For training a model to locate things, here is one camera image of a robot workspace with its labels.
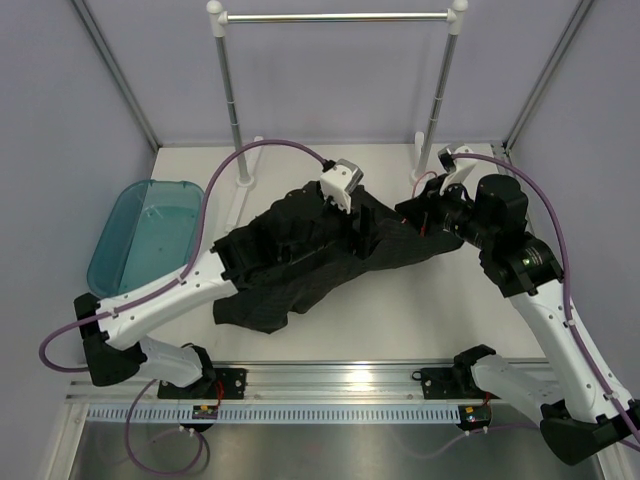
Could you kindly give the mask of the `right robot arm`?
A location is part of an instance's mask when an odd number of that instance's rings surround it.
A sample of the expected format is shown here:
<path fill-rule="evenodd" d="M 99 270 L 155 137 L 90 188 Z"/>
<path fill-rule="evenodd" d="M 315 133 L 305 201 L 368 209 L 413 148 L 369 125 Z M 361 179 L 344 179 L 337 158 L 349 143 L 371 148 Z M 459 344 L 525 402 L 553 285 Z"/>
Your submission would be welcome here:
<path fill-rule="evenodd" d="M 482 177 L 473 198 L 462 185 L 438 177 L 396 206 L 424 236 L 447 232 L 478 248 L 484 274 L 525 320 L 557 381 L 548 386 L 480 345 L 455 357 L 455 390 L 508 402 L 540 428 L 558 459 L 576 465 L 629 437 L 639 426 L 639 402 L 608 368 L 565 298 L 568 276 L 549 246 L 527 232 L 527 208 L 518 181 L 500 174 Z"/>

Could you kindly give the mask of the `black pinstriped shirt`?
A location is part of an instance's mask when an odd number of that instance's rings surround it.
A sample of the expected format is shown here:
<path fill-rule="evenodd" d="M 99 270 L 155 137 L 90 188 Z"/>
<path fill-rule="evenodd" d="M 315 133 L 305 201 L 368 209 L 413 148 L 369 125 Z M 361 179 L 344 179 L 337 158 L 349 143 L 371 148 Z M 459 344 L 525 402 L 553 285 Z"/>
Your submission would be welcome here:
<path fill-rule="evenodd" d="M 316 181 L 283 198 L 311 194 L 324 200 Z M 376 207 L 381 241 L 365 260 L 352 253 L 349 241 L 344 254 L 321 253 L 292 265 L 273 263 L 269 259 L 269 209 L 217 240 L 211 250 L 220 256 L 223 279 L 232 282 L 237 292 L 214 302 L 215 323 L 271 334 L 287 325 L 289 313 L 306 313 L 332 290 L 367 272 L 421 263 L 462 245 L 447 232 L 421 236 L 363 187 L 355 189 L 352 200 L 352 211 L 358 212 L 363 203 Z"/>

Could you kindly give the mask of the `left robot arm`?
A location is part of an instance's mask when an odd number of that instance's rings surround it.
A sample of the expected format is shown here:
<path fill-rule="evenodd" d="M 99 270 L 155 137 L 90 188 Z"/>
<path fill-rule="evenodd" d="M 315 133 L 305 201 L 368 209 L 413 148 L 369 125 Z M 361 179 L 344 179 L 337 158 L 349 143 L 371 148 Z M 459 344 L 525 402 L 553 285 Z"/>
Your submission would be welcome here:
<path fill-rule="evenodd" d="M 374 220 L 373 207 L 365 203 L 343 211 L 310 191 L 290 194 L 216 241 L 168 285 L 144 287 L 127 303 L 104 302 L 82 335 L 93 385 L 141 376 L 166 382 L 182 398 L 212 395 L 217 375 L 206 350 L 163 343 L 150 332 L 204 303 L 314 272 L 337 252 L 364 259 Z"/>

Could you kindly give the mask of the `pink wire hanger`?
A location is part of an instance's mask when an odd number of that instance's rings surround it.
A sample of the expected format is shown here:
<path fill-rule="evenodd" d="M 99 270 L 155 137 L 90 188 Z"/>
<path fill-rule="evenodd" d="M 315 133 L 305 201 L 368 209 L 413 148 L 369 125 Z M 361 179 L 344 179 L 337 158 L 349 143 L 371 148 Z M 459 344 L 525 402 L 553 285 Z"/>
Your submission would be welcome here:
<path fill-rule="evenodd" d="M 435 171 L 429 170 L 429 171 L 426 171 L 424 174 L 422 174 L 420 177 L 418 177 L 413 183 L 411 198 L 416 197 L 420 186 L 424 186 L 429 180 L 436 178 L 437 176 L 438 174 Z"/>

